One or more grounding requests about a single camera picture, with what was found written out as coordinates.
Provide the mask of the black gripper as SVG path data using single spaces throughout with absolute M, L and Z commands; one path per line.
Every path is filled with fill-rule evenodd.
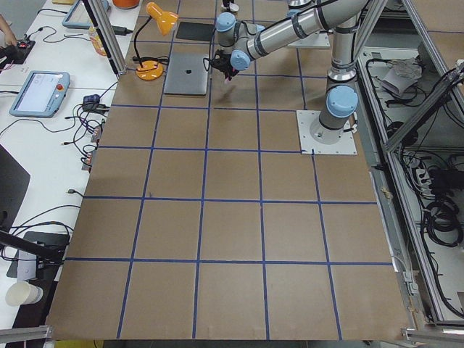
M 210 66 L 219 70 L 222 74 L 233 70 L 236 71 L 236 75 L 239 73 L 231 64 L 231 54 L 226 54 L 223 50 L 215 51 L 214 57 L 210 60 Z

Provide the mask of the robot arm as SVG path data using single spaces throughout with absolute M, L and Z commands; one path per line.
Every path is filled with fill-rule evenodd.
M 340 131 L 356 109 L 340 112 L 339 103 L 332 99 L 347 98 L 346 89 L 355 87 L 356 61 L 376 22 L 375 8 L 381 5 L 378 1 L 290 1 L 287 16 L 268 27 L 238 20 L 234 14 L 224 12 L 215 21 L 219 47 L 208 64 L 230 81 L 260 58 L 287 47 L 306 49 L 309 38 L 322 32 L 331 33 L 326 92 L 308 100 L 308 104 L 322 109 L 317 124 L 324 133 Z

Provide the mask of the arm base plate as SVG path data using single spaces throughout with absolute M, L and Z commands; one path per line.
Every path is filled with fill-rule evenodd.
M 315 155 L 357 155 L 352 131 L 329 130 L 320 124 L 320 111 L 297 110 L 300 152 Z
M 287 46 L 297 49 L 329 49 L 331 44 L 328 34 L 326 32 L 319 31 L 306 38 L 290 43 Z

